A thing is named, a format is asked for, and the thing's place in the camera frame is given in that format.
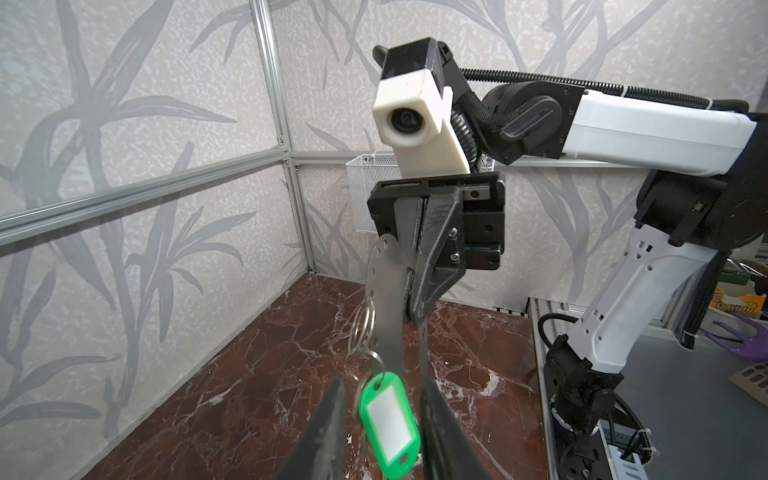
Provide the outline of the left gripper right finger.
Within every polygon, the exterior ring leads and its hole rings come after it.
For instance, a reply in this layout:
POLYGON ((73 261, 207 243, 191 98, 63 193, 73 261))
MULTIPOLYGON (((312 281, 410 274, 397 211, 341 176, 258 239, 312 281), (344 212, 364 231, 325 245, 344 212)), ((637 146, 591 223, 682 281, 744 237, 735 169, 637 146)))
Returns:
POLYGON ((426 479, 488 479, 436 383, 421 378, 420 433, 426 479))

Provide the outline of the grey metal carabiner plate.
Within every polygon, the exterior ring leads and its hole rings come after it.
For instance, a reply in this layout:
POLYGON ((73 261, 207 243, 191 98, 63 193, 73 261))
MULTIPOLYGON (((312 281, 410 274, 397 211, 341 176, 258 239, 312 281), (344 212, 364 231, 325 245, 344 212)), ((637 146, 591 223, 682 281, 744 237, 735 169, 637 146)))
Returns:
POLYGON ((364 353, 374 374, 395 373, 404 383, 409 401, 420 412, 422 381, 432 374, 429 366, 428 329, 416 326, 408 315, 410 259, 396 237, 384 234, 374 244, 365 286, 367 340, 364 353))

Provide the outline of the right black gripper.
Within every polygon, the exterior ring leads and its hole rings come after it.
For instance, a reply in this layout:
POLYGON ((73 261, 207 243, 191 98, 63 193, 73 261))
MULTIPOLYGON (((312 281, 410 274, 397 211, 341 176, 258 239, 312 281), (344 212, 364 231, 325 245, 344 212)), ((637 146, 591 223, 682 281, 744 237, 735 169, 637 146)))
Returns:
POLYGON ((465 274, 466 263, 470 270, 500 267, 505 200, 500 172, 376 184, 367 208, 378 234, 397 235, 405 265, 414 275, 408 315, 416 326, 426 322, 435 303, 465 274), (440 193, 449 187, 461 194, 440 193))

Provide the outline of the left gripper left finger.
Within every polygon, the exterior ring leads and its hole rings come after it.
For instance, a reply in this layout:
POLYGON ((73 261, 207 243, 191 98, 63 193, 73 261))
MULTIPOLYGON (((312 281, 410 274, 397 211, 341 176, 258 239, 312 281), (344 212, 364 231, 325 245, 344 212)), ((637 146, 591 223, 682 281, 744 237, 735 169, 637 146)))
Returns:
POLYGON ((341 479, 346 463, 347 394, 341 377, 329 385, 277 479, 341 479))

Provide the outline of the key with green tag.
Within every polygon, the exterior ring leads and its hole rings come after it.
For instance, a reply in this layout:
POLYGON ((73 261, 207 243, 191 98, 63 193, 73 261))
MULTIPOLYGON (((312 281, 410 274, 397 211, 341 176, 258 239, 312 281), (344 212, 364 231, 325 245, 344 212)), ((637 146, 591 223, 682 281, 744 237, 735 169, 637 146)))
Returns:
POLYGON ((358 383, 353 413, 382 477, 404 479, 418 460, 421 436, 403 381, 374 349, 375 322, 374 302, 366 297, 353 313, 348 354, 370 358, 372 367, 358 383))

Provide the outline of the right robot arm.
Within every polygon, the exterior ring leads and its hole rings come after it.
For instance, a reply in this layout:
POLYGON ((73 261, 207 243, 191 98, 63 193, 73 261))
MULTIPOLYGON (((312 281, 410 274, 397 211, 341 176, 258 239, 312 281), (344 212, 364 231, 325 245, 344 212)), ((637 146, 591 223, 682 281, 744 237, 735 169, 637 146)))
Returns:
POLYGON ((696 270, 767 228, 767 119, 616 97, 532 81, 479 98, 425 70, 380 82, 373 117, 402 178, 380 183, 368 208, 379 233, 414 254, 407 317, 426 320, 467 269, 498 268, 503 183, 479 174, 452 126, 511 163, 524 155, 646 167, 622 259, 590 308, 551 346, 555 408, 589 433, 608 409, 627 356, 670 295, 696 270))

